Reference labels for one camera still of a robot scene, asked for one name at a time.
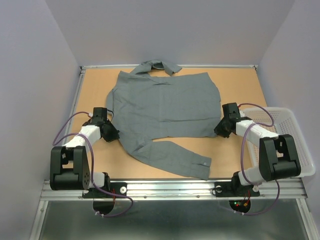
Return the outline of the grey long sleeve shirt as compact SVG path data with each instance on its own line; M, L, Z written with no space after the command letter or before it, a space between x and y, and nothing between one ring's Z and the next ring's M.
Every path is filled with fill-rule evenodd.
M108 93L124 150L138 161L183 177L207 180L211 159L170 138L214 138L221 96L208 73L178 75L181 67L150 60L121 71Z

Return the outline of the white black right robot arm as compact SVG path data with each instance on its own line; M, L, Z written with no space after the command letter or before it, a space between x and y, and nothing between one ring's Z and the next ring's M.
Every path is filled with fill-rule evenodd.
M248 169L244 169L244 150L241 150L241 171L234 173L230 182L231 192L235 195L242 195L248 190L248 186L293 178L301 174L296 143L290 134L279 135L271 132L248 117L224 117L214 132L223 138L228 138L231 134L243 137L242 148L246 141L258 147L258 166Z

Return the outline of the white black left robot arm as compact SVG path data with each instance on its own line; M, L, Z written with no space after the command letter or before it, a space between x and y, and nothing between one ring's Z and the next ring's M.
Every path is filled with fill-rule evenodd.
M55 145L50 153L50 187L54 191L88 190L100 197L111 193L111 184L103 179L94 182L95 174L89 168L88 154L94 162L93 145L100 139L110 143L120 138L119 130L109 121L86 122L73 138L62 146Z

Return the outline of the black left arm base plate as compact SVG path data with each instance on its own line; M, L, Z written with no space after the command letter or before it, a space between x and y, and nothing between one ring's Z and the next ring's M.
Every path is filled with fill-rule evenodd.
M96 187L84 190L82 198L84 199L110 199L110 198L122 198L127 195L128 184L124 181L111 182L110 185L100 187L98 190Z

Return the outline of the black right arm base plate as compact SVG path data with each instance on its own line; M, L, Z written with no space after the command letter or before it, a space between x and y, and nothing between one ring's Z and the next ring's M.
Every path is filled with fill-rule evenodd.
M252 185L234 186L230 181L217 181L211 190L212 194L218 198L232 198L232 197L259 197L260 192L254 191Z

